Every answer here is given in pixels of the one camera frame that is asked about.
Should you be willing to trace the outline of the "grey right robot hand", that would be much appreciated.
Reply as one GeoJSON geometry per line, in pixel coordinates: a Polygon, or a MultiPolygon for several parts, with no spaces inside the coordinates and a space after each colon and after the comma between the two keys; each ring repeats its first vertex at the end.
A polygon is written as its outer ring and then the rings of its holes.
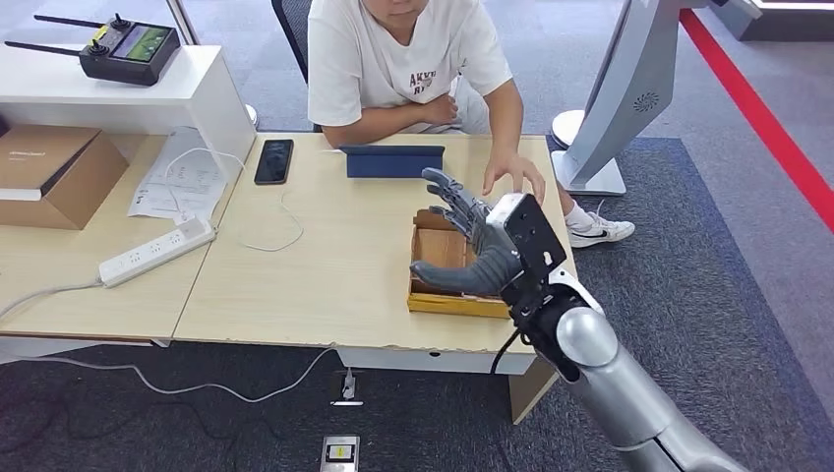
{"type": "Polygon", "coordinates": [[[448,292],[498,295],[519,274],[521,264],[504,237],[487,224],[492,208],[440,169],[427,167],[421,176],[428,181],[427,191],[447,204],[431,206],[430,212],[442,216],[464,236],[474,249],[475,260],[465,267],[440,267],[419,260],[410,265],[411,274],[430,287],[448,292]]]}

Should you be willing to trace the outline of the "person's right hand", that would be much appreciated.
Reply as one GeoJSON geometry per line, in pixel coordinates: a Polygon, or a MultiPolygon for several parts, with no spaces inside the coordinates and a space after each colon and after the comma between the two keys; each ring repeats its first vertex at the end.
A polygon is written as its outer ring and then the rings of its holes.
{"type": "Polygon", "coordinates": [[[420,121],[435,126],[449,125],[456,119],[457,111],[454,97],[444,93],[420,106],[420,121]]]}

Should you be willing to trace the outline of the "person's left hand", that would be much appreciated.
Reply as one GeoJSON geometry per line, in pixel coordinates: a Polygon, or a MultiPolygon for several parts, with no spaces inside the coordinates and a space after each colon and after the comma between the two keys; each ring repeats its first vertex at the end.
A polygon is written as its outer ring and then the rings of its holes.
{"type": "Polygon", "coordinates": [[[493,190],[497,181],[509,175],[513,190],[520,193],[523,182],[527,181],[532,188],[536,201],[541,204],[546,196],[546,184],[543,176],[535,164],[521,157],[516,150],[493,147],[484,173],[482,195],[487,196],[493,190]]]}

